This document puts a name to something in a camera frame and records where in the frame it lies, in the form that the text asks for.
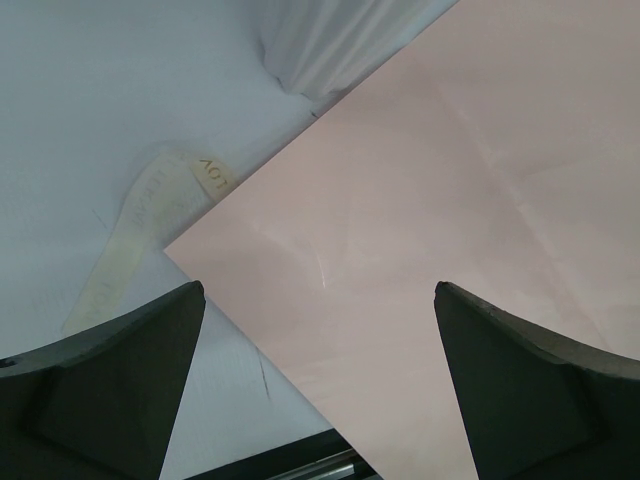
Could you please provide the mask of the pink wrapping paper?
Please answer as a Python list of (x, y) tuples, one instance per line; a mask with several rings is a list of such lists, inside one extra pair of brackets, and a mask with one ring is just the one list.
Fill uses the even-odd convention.
[(638, 3), (457, 3), (166, 252), (382, 477), (474, 478), (439, 282), (639, 354)]

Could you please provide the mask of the cream printed ribbon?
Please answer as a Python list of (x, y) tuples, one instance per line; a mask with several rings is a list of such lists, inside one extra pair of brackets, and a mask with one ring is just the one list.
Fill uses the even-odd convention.
[(62, 327), (71, 336), (108, 321), (150, 249), (158, 249), (239, 184), (213, 155), (162, 149), (129, 189), (103, 252)]

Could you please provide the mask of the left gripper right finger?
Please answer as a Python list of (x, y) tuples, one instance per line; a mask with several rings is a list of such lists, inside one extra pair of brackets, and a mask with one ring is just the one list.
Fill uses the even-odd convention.
[(434, 309), (479, 478), (638, 478), (638, 361), (450, 282)]

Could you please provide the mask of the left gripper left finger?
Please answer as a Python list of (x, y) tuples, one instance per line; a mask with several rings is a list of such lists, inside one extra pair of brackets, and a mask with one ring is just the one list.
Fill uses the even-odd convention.
[(193, 281), (2, 359), (2, 478), (159, 478), (204, 310)]

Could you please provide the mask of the white ribbed ceramic vase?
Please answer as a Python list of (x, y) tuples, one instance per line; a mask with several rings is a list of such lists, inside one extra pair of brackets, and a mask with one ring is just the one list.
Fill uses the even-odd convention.
[(453, 7), (453, 1), (262, 1), (263, 65), (289, 94), (344, 91)]

